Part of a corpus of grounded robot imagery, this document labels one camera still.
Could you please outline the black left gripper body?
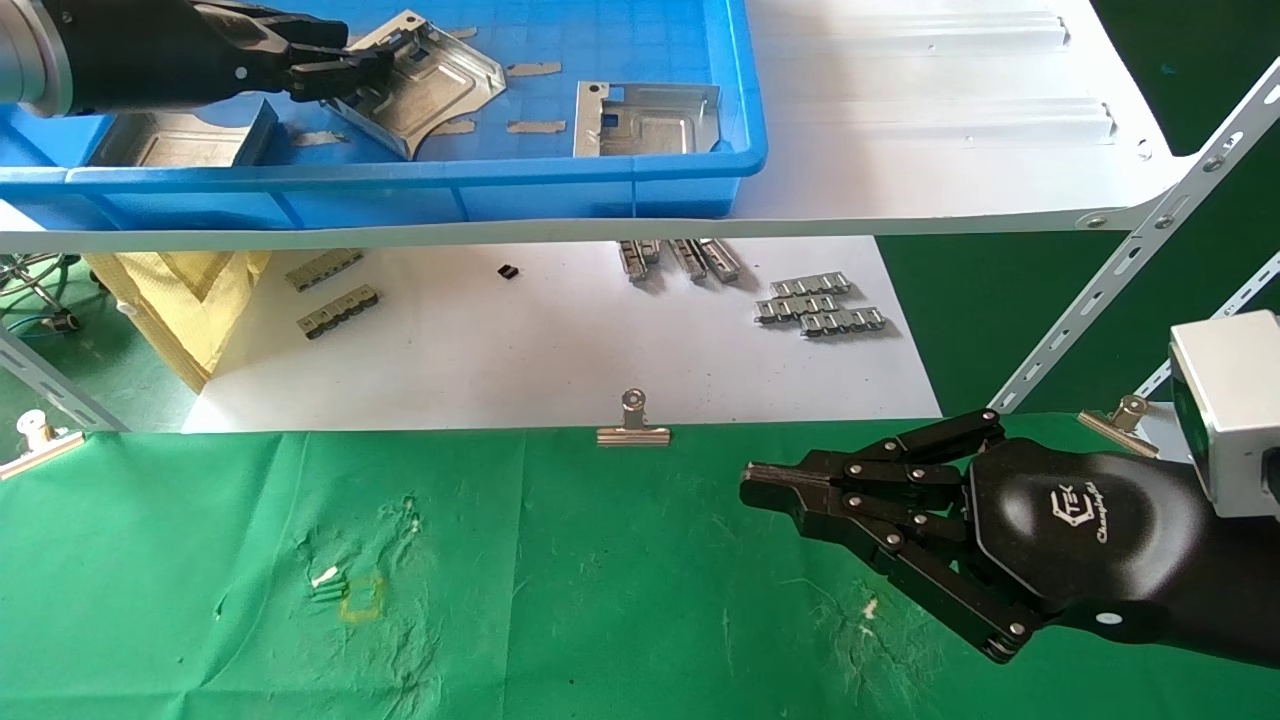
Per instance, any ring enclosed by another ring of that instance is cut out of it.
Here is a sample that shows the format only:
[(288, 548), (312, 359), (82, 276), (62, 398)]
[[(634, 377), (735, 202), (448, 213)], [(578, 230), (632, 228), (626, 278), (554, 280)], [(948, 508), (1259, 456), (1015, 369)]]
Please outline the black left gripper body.
[(236, 68), (289, 41), (198, 1), (47, 1), (47, 114), (202, 108), (244, 94)]

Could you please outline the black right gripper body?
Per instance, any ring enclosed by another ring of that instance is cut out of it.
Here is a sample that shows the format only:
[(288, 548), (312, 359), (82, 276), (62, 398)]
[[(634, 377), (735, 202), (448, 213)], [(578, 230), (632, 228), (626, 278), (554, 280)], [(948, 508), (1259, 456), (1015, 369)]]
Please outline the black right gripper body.
[(1219, 516), (1192, 465), (1014, 438), (968, 478), (980, 552), (1044, 623), (1277, 666), (1277, 521)]

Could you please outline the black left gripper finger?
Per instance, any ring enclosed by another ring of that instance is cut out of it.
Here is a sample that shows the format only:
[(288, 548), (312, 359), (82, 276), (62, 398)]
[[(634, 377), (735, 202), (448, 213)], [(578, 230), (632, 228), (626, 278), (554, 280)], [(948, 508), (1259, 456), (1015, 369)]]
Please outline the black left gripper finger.
[(276, 8), (237, 1), (198, 1), (201, 12), (229, 12), (256, 20), (265, 29), (284, 40), (319, 46), (346, 47), (349, 40), (349, 27), (343, 20), (325, 19), (301, 12), (285, 12)]
[(252, 53), (236, 68), (239, 92), (285, 94), (294, 102), (348, 97), (390, 78), (396, 53), (385, 47), (288, 46)]

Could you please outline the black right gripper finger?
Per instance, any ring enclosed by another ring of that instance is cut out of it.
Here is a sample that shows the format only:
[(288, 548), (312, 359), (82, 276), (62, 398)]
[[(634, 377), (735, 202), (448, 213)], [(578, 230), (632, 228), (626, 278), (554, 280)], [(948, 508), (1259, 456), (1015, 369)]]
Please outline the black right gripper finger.
[(750, 462), (742, 471), (742, 502), (783, 509), (803, 491), (867, 496), (915, 509), (948, 509), (960, 500), (965, 475), (956, 461), (1005, 439), (1001, 416), (980, 409), (881, 438), (856, 451), (814, 448), (792, 465)]
[(837, 486), (741, 486), (749, 507), (788, 516), (797, 533), (837, 544), (996, 664), (1012, 661), (1050, 618), (961, 570), (975, 546), (956, 521)]

